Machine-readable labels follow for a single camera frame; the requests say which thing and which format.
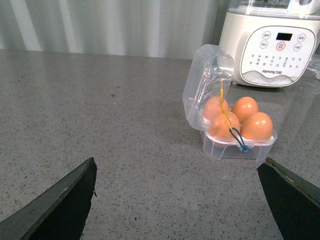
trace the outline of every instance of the digital display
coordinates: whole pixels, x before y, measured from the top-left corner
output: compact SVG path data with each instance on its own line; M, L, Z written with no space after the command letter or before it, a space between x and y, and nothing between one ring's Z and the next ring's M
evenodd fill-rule
M276 36L277 40L283 40L283 41L290 41L292 37L292 33L282 33L279 32L278 35Z

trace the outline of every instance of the yellow string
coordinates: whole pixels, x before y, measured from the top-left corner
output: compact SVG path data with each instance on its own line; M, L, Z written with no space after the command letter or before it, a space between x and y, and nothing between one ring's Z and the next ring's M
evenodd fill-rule
M224 108L223 108L223 104L224 104L224 81L222 80L221 81L221 89L220 89L220 108L221 108L221 111L222 111L222 114L226 120L226 122L228 123L229 125L229 128L232 130L232 124L231 124L231 121L230 119L228 118Z

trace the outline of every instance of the egg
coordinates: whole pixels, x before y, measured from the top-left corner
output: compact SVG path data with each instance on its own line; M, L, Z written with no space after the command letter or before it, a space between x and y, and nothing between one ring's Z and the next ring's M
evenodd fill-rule
M242 124L246 118L259 112L259 106L252 97L245 96L235 102L231 112L238 117L240 123Z
M263 112L257 112L242 123L240 133L246 139L269 140L273 130L271 118Z
M223 101L222 108L224 111L229 111L229 105L226 100ZM202 115L205 119L212 122L212 120L215 118L215 116L218 113L221 113L220 108L220 97L219 96L213 96L211 97L206 103L202 111Z
M231 111L226 111L225 114L230 119L230 122L232 126L236 129L240 129L240 122L237 118L237 116L232 113ZM219 138L225 138L225 139L231 139L233 138L232 134L229 132L229 124L227 120L225 119L225 116L222 112L219 112L215 118L214 121L211 123L209 133L213 137L219 137Z

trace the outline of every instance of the quartz countertop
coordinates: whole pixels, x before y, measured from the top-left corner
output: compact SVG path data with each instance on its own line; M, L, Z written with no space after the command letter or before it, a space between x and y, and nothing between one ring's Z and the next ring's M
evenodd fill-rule
M84 240L281 240L261 163L208 157L189 126L191 62L0 50L0 221L94 157ZM244 96L278 106L268 156L320 187L320 81L232 84L226 99Z

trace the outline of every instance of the plastic egg container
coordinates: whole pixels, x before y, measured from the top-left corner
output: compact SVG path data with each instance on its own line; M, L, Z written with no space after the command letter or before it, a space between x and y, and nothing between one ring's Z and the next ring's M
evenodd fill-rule
M243 139L250 150L242 152L236 139L219 138L209 134L211 122L203 117L206 102L214 96L227 95L234 73L234 60L221 47L203 45L195 52L183 91L183 105L190 126L199 130L203 141L203 151L215 158L256 159L264 161L277 139L273 130L269 140Z

